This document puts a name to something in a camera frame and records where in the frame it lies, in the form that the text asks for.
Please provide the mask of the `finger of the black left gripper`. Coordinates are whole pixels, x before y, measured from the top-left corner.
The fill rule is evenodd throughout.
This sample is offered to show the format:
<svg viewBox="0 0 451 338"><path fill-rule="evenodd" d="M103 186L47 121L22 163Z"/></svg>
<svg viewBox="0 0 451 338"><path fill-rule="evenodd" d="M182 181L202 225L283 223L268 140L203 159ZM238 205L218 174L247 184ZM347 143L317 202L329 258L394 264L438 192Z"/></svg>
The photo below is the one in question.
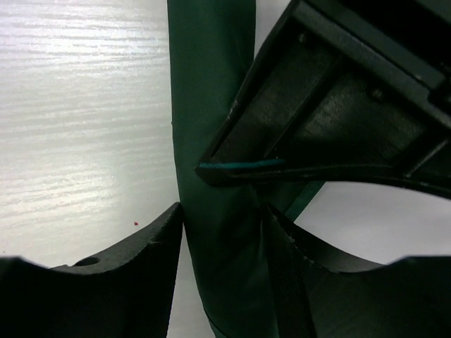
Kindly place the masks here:
<svg viewBox="0 0 451 338"><path fill-rule="evenodd" d="M363 182L410 189L445 199L450 198L450 177L447 175L411 174L383 166L345 165L289 168L280 165L253 170L227 170L223 183L238 185L275 181Z"/></svg>
<svg viewBox="0 0 451 338"><path fill-rule="evenodd" d="M195 168L207 184L235 184L235 175L273 170L284 160L273 150L284 131L324 92L341 57L295 17L291 1L261 45L229 116Z"/></svg>

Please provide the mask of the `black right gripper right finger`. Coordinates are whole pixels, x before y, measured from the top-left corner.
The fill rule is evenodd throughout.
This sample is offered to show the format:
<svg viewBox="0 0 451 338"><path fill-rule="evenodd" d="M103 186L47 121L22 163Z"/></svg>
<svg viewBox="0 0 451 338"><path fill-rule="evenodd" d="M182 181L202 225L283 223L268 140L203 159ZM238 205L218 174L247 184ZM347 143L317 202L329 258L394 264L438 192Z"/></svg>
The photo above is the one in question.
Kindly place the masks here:
<svg viewBox="0 0 451 338"><path fill-rule="evenodd" d="M387 265L346 253L264 206L281 337L449 337L450 258Z"/></svg>

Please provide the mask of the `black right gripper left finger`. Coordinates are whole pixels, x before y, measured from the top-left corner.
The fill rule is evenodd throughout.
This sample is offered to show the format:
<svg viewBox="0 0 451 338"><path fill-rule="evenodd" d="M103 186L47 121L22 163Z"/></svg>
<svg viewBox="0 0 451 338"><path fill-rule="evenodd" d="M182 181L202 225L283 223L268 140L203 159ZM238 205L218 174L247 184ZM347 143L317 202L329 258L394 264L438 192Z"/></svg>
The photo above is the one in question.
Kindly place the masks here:
<svg viewBox="0 0 451 338"><path fill-rule="evenodd" d="M75 265L44 268L1 259L2 337L165 337L183 210Z"/></svg>

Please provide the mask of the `dark green cloth napkin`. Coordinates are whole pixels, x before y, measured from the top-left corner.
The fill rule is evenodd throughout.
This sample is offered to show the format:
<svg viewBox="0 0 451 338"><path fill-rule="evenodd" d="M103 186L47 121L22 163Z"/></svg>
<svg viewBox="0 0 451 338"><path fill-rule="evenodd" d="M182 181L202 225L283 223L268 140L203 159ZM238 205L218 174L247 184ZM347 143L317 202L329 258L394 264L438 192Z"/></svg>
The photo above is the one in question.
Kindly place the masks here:
<svg viewBox="0 0 451 338"><path fill-rule="evenodd" d="M254 58L254 1L169 1L175 168L197 288L216 337L277 337L259 203L296 219L321 183L215 188L194 169Z"/></svg>

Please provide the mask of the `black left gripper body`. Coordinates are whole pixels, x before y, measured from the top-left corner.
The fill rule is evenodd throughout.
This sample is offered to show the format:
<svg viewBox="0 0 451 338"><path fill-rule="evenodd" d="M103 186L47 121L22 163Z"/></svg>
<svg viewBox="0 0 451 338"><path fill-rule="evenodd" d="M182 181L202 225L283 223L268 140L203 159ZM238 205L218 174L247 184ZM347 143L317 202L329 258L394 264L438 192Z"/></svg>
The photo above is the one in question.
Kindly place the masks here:
<svg viewBox="0 0 451 338"><path fill-rule="evenodd" d="M289 168L365 165L450 177L450 81L339 1L295 17L341 57L324 92L289 125Z"/></svg>

